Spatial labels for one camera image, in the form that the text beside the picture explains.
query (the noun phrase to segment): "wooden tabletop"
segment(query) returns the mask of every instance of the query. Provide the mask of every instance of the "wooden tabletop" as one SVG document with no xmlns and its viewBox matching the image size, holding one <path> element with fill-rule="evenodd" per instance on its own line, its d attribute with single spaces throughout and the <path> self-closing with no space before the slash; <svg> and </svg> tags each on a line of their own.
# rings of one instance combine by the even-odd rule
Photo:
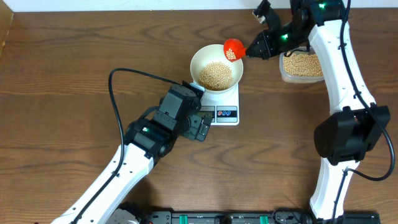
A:
<svg viewBox="0 0 398 224">
<path fill-rule="evenodd" d="M 283 22 L 290 11 L 278 11 Z M 398 142 L 398 9 L 353 9 L 351 37 L 369 90 L 388 105 Z M 108 75 L 128 67 L 191 81 L 200 48 L 228 38 L 251 43 L 262 27 L 251 11 L 17 13 L 0 62 L 0 223 L 49 223 L 102 172 L 119 146 Z M 210 129 L 205 142 L 178 139 L 130 192 L 144 208 L 269 211 L 307 208 L 320 156 L 313 130 L 329 117 L 324 82 L 282 81 L 279 59 L 247 59 L 239 83 L 239 126 Z M 169 84 L 117 73 L 124 127 L 157 105 Z M 359 170 L 380 176 L 380 139 Z M 383 182 L 354 176 L 345 210 L 398 219 L 398 170 Z"/>
</svg>

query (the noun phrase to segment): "red scoop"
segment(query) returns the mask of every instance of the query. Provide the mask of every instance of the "red scoop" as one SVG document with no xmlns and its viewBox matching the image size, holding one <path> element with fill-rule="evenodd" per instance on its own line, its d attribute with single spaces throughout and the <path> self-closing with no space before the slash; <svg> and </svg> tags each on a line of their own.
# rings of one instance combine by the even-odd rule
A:
<svg viewBox="0 0 398 224">
<path fill-rule="evenodd" d="M 235 54 L 235 57 L 236 57 L 235 59 L 228 58 L 227 51 L 229 51 L 230 49 Z M 230 62 L 234 62 L 236 60 L 243 58 L 243 56 L 245 56 L 245 54 L 246 54 L 246 49 L 243 47 L 243 44 L 240 40 L 228 39 L 224 43 L 224 55 Z"/>
</svg>

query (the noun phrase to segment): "green indicator light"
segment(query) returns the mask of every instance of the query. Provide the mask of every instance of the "green indicator light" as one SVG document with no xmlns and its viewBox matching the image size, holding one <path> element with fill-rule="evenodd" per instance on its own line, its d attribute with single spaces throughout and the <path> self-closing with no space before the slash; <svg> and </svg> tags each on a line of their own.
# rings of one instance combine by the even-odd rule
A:
<svg viewBox="0 0 398 224">
<path fill-rule="evenodd" d="M 282 35 L 282 39 L 284 39 L 284 40 L 286 40 L 288 37 L 289 37 L 289 35 L 287 35 L 287 34 Z"/>
</svg>

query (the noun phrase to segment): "wooden table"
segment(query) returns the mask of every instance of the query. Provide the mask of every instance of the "wooden table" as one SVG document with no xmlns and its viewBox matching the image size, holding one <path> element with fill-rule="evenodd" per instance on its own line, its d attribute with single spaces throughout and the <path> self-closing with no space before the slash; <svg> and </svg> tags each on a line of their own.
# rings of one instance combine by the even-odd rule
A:
<svg viewBox="0 0 398 224">
<path fill-rule="evenodd" d="M 289 11 L 278 11 L 289 20 Z M 398 10 L 355 9 L 351 36 L 359 67 L 398 142 Z M 190 60 L 228 38 L 248 45 L 265 29 L 250 11 L 17 13 L 0 64 L 0 223 L 49 223 L 91 185 L 114 155 L 119 133 L 108 75 L 129 67 L 191 80 Z M 241 123 L 212 127 L 205 142 L 180 138 L 126 197 L 146 209 L 307 208 L 320 156 L 313 130 L 329 117 L 325 84 L 282 81 L 279 59 L 244 59 Z M 124 127 L 159 102 L 168 83 L 118 73 Z M 383 139 L 359 170 L 389 165 Z M 398 172 L 384 182 L 354 176 L 345 210 L 398 218 Z"/>
</svg>

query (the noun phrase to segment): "digital scale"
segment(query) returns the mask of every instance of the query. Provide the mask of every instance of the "digital scale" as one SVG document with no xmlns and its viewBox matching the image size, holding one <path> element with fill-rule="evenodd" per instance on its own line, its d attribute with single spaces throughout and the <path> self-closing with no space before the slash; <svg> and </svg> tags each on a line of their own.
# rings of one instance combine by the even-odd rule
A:
<svg viewBox="0 0 398 224">
<path fill-rule="evenodd" d="M 212 116 L 211 125 L 234 126 L 239 124 L 239 87 L 238 84 L 222 94 L 205 92 L 201 100 L 199 116 Z"/>
</svg>

